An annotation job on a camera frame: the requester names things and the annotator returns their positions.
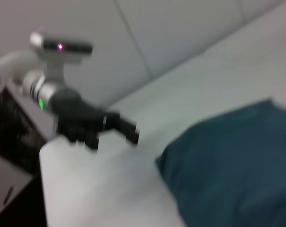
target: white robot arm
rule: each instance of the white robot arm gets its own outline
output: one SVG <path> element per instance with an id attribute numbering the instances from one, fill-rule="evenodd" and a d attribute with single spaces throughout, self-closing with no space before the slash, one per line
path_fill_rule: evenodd
<path id="1" fill-rule="evenodd" d="M 32 50 L 14 52 L 0 59 L 0 93 L 11 79 L 23 95 L 58 118 L 57 132 L 70 142 L 78 140 L 97 149 L 98 133 L 115 129 L 132 144 L 138 143 L 135 125 L 118 113 L 85 103 L 77 91 L 65 84 L 64 64 L 80 64 L 84 56 L 92 54 L 91 44 L 32 33 L 30 46 Z"/>

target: green light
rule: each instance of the green light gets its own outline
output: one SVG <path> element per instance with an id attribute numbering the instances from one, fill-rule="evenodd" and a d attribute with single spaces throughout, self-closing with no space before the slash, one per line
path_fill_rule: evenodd
<path id="1" fill-rule="evenodd" d="M 43 104 L 42 99 L 39 99 L 39 106 L 40 106 L 41 110 L 43 110 L 44 104 Z"/>

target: robotic hand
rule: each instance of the robotic hand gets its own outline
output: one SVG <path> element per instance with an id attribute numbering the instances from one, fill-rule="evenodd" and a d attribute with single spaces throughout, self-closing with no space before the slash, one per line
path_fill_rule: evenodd
<path id="1" fill-rule="evenodd" d="M 11 79 L 20 93 L 57 117 L 57 132 L 70 142 L 78 140 L 98 149 L 99 133 L 115 129 L 132 144 L 138 143 L 136 125 L 118 113 L 85 103 L 64 82 L 64 64 L 80 64 L 83 56 L 92 54 L 91 44 L 32 33 L 30 45 L 30 51 L 14 52 L 0 59 L 0 93 Z"/>

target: magenta light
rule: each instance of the magenta light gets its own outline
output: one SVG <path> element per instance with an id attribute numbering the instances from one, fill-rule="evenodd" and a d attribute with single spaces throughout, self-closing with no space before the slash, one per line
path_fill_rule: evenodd
<path id="1" fill-rule="evenodd" d="M 60 50 L 62 50 L 62 49 L 63 49 L 63 45 L 62 45 L 62 44 L 58 44 L 58 48 L 59 48 Z"/>

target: teal fabric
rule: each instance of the teal fabric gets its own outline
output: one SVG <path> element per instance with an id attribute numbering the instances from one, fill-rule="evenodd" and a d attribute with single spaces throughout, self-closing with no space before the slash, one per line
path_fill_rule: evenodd
<path id="1" fill-rule="evenodd" d="M 190 227 L 286 227 L 286 110 L 271 100 L 190 127 L 156 160 Z"/>

